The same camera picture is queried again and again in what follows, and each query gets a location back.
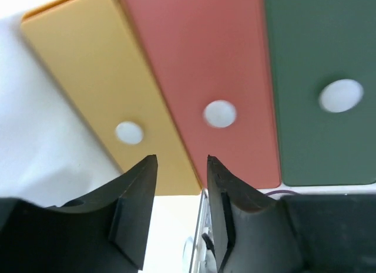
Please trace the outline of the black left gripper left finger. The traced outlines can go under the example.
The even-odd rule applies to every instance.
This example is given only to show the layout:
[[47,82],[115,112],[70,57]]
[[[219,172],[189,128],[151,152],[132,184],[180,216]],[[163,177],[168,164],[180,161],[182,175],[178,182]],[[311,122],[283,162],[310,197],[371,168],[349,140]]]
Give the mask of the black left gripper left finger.
[[138,272],[158,162],[146,156],[105,185],[57,207],[1,199],[2,272]]

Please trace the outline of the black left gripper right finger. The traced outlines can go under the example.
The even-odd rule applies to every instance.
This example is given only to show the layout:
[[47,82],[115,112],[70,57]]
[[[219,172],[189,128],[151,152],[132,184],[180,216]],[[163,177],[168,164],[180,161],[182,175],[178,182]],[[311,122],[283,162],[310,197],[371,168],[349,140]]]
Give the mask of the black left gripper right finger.
[[218,272],[374,272],[374,194],[273,199],[207,158]]

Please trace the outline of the red drawer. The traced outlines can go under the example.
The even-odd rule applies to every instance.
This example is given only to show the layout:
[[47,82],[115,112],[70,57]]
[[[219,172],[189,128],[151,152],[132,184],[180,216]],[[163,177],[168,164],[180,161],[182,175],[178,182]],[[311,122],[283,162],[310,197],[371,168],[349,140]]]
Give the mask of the red drawer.
[[122,0],[202,181],[280,185],[263,0]]

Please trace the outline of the yellow drawer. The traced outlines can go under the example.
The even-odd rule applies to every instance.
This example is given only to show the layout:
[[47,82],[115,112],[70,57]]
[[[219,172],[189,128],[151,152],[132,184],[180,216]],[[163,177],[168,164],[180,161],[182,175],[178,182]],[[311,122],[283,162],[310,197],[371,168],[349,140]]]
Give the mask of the yellow drawer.
[[27,12],[21,31],[120,170],[154,154],[157,195],[201,191],[119,0],[57,0]]

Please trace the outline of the green drawer front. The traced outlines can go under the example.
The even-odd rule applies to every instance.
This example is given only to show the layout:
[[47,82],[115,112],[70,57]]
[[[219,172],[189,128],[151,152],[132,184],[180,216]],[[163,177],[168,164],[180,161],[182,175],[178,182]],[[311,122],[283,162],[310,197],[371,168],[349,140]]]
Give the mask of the green drawer front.
[[[264,2],[283,183],[374,183],[375,0]],[[361,100],[324,110],[320,93],[346,79]]]

